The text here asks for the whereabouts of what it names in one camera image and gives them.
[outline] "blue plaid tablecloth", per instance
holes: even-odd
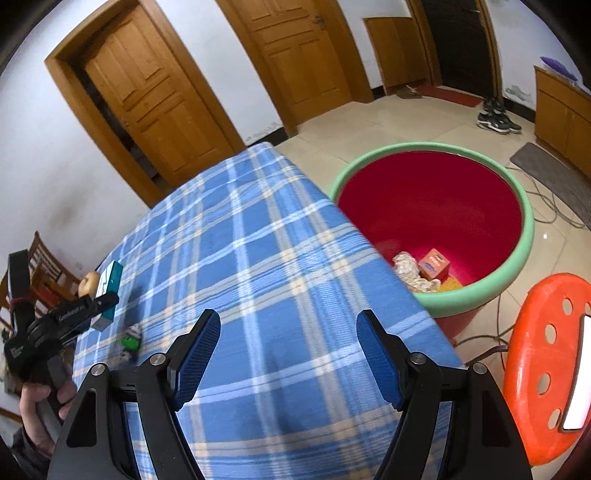
[[[117,367],[130,325],[142,328],[143,361],[217,310],[219,343],[178,413],[207,479],[373,478],[398,414],[359,346],[363,309],[411,351],[460,365],[389,265],[270,144],[176,190],[103,266],[112,260],[124,266],[115,321],[80,336],[74,380],[97,362]],[[128,411],[142,477],[155,478],[137,405]],[[436,478],[448,415],[443,407],[424,478]]]

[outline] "door frame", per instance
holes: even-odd
[[[103,155],[134,192],[146,205],[153,207],[165,197],[165,194],[156,187],[111,130],[71,66],[85,45],[107,23],[137,5],[143,7],[162,35],[187,78],[202,97],[204,104],[219,125],[234,153],[240,153],[246,146],[191,54],[155,0],[109,0],[72,30],[45,59],[45,64],[57,88],[86,133],[94,140]]]
[[[269,64],[265,60],[262,50],[259,48],[232,1],[216,0],[216,2],[251,59],[256,72],[259,74],[263,85],[271,97],[273,105],[277,109],[285,131],[290,137],[294,137],[298,134],[298,123],[279,87],[279,83],[273,76],[271,67],[269,67]],[[314,3],[326,22],[326,30],[345,74],[351,98],[354,102],[373,102],[374,94],[369,86],[368,76],[363,66],[361,55],[359,54],[357,44],[353,39],[353,34],[339,3],[337,0],[317,0]]]
[[[439,58],[437,57],[437,49],[435,41],[431,34],[431,27],[427,19],[427,14],[423,7],[421,0],[405,0],[408,9],[411,12],[415,25],[420,33],[421,40],[425,51],[425,58],[429,67],[430,78],[427,79],[431,85],[442,85],[441,68],[439,66]],[[492,86],[495,95],[499,100],[503,98],[503,80],[501,76],[501,60],[499,58],[498,43],[496,41],[495,30],[492,25],[491,13],[488,10],[485,0],[475,0],[476,6],[480,11],[480,23],[484,28],[486,34],[486,42],[488,44],[489,57],[491,58],[492,69]]]

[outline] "teal box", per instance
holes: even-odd
[[[121,265],[119,262],[112,261],[107,266],[107,268],[105,268],[105,271],[100,275],[99,287],[96,289],[96,297],[98,298],[108,291],[119,293],[119,284],[121,283],[122,273],[123,265]],[[90,322],[90,326],[99,332],[105,330],[113,323],[113,318],[115,318],[115,308],[116,307],[110,308],[109,310],[103,312],[102,315],[97,315],[94,317]]]

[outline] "gray doormat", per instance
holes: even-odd
[[[511,161],[545,185],[591,230],[591,186],[581,173],[533,143],[525,144]]]

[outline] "blue gripper pad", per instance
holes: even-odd
[[[219,315],[205,310],[191,331],[178,337],[169,349],[172,354],[167,376],[173,391],[170,404],[174,411],[179,411],[195,396],[221,330]]]
[[[386,346],[378,337],[378,333],[372,325],[375,322],[378,322],[377,319],[372,322],[367,311],[357,315],[357,338],[384,400],[391,403],[394,408],[400,408],[404,403],[404,396],[400,390],[398,368],[388,355]],[[376,327],[378,326],[383,335],[387,335],[379,322]]]

